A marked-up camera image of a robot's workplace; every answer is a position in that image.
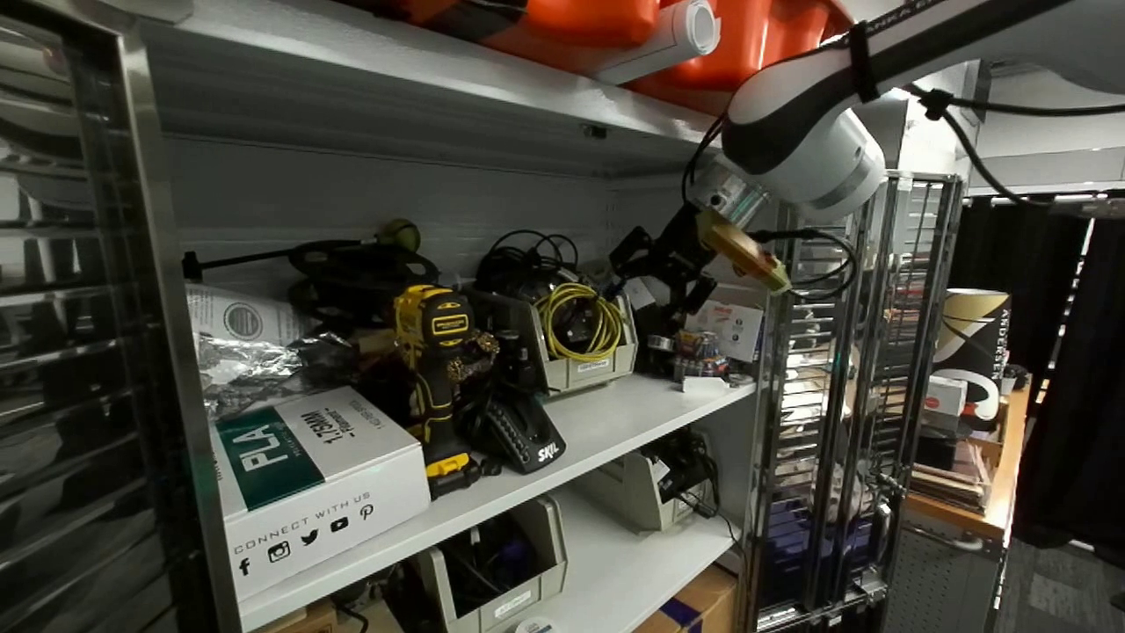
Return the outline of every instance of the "yellow power tool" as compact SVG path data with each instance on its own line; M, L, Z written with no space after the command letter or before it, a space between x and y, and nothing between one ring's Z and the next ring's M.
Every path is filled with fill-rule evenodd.
M468 372L468 302L439 286L412 286L393 297L393 335L416 372L412 431L427 447L427 477L437 493L468 484L473 461L452 431L457 386Z

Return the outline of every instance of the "metal rack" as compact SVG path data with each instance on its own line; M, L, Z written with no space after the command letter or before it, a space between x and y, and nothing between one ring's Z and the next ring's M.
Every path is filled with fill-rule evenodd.
M757 583L778 589L780 539L797 545L789 572L800 577L785 596L757 596L759 628L824 624L887 596L895 480L910 468L932 356L921 342L932 342L949 277L955 212L961 179L894 177L838 229L860 253L855 286L838 297L796 295L771 308L768 555ZM796 242L785 256L796 274L818 274L841 253Z
M177 403L143 58L0 16L0 628L213 628Z

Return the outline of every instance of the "yellow label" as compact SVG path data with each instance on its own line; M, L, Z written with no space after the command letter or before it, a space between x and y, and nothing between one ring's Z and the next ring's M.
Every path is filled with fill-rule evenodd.
M450 453L444 461L427 465L427 477L457 475L468 468L468 453Z
M431 317L431 335L439 335L439 337L468 335L468 311Z

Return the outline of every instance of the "cardboard box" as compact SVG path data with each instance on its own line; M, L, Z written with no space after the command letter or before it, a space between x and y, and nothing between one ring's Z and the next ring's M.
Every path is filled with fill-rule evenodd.
M478 603L473 611L457 611L446 555L439 548L428 548L416 558L416 570L427 583L427 589L437 596L439 617L446 633L494 633L505 628L521 611L535 608L545 596L561 593L565 583L565 541L561 541L561 519L559 502L535 499L512 509L512 519L535 545L545 570L505 593L494 593L492 602Z
M738 579L721 566L702 570L661 603L635 633L730 633Z
M417 440L347 386L225 417L212 441L238 596L428 505Z
M301 611L268 624L268 633L339 633L341 617L332 602L312 602Z

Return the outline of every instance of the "metal shelf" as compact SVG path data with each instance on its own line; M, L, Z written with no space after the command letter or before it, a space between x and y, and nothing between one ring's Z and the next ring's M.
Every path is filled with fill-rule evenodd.
M565 589L526 616L545 616L559 628L635 628L730 548L730 529L717 517L628 529L575 493L554 499L565 533Z
M709 117L318 0L143 24L172 133L552 171L674 171Z
M841 602L824 603L816 611L800 611L791 602L762 603L757 633L780 633L780 628L816 624L816 622L825 622L825 617L844 616L852 608L871 608L880 602L887 602L887 583L884 579L871 579L864 589L847 589Z
M472 490L437 499L427 514L361 541L352 551L323 558L306 572L268 587L265 593L238 596L244 628L268 624L310 602L319 602L323 593L367 579L628 451L730 406L750 393L753 386L730 386L717 397L684 397L666 379L625 375L601 391L552 402L550 413L565 440L565 453L554 465L535 475L504 472L494 477L480 477Z

